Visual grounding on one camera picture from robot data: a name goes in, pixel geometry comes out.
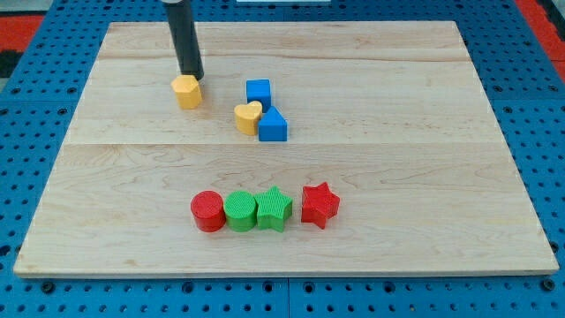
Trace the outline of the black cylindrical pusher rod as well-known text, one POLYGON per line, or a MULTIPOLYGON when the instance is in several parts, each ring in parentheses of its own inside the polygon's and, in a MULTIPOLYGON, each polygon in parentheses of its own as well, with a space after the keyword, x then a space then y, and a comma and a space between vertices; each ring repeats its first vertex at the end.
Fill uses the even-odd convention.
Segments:
POLYGON ((190 0, 162 0, 169 23, 177 61, 182 75, 196 80, 204 77, 204 68, 190 0))

